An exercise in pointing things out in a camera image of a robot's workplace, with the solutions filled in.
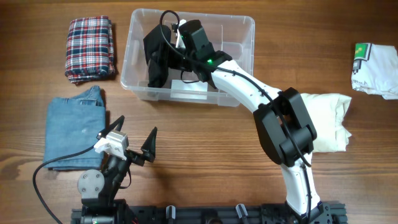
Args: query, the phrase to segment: red plaid fabric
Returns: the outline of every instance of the red plaid fabric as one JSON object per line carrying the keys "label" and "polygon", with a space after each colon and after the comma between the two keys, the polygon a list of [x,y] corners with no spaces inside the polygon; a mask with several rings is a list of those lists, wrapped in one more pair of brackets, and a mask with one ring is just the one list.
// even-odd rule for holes
{"label": "red plaid fabric", "polygon": [[114,74],[112,23],[107,16],[70,22],[65,76],[72,83],[107,78]]}

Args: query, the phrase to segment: wood surface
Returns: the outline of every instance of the wood surface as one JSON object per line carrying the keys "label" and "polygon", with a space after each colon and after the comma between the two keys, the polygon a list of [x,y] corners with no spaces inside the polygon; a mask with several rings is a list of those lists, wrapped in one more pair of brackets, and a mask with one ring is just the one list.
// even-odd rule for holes
{"label": "wood surface", "polygon": [[[131,13],[137,8],[251,16],[256,22],[254,76],[302,93],[341,93],[352,102],[346,152],[317,153],[313,173],[324,201],[345,203],[349,223],[398,223],[398,102],[351,89],[354,44],[398,46],[397,1],[28,1],[0,5],[0,223],[54,223],[38,200],[32,174],[44,154],[47,105],[99,85],[110,120],[139,150],[157,126],[153,164],[132,166],[130,205],[282,203],[279,166],[260,147],[252,114],[220,107],[141,101],[115,80],[75,86],[63,75],[69,22],[108,15],[123,67]],[[80,208],[81,172],[38,174],[39,189],[64,223]]]}

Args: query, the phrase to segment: storage box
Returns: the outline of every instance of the storage box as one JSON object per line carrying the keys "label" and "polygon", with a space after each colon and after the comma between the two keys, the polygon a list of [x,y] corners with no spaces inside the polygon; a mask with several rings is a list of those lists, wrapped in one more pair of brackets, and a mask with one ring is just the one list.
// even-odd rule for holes
{"label": "storage box", "polygon": [[[141,100],[173,100],[195,103],[213,103],[220,106],[238,106],[239,102],[231,95],[214,89],[207,83],[184,84],[180,71],[169,69],[169,77],[162,88],[149,88],[148,67],[145,60],[144,37],[159,24],[163,11],[136,9],[131,15],[126,53],[124,54],[121,84],[124,89],[133,91]],[[253,75],[254,65],[254,20],[249,16],[229,16],[178,12],[180,19],[199,19],[205,28],[214,49],[232,56],[239,66]],[[176,23],[175,16],[168,13],[164,24]],[[184,73],[184,80],[197,80],[194,73]]]}

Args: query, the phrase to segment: blue denim cloth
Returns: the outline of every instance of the blue denim cloth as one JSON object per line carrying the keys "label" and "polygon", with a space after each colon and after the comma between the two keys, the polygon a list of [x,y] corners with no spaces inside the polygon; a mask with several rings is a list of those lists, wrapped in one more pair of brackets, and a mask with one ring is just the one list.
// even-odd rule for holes
{"label": "blue denim cloth", "polygon": [[[94,145],[105,128],[105,107],[99,86],[72,98],[54,98],[47,110],[44,162]],[[92,149],[82,155],[45,166],[55,170],[99,169],[103,153]]]}

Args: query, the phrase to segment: white towel with green print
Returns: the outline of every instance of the white towel with green print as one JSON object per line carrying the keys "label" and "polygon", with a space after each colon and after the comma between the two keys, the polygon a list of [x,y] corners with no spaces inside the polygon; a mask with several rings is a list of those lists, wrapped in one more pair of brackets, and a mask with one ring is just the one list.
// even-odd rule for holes
{"label": "white towel with green print", "polygon": [[360,43],[355,45],[351,75],[353,90],[398,100],[398,55],[393,46]]}

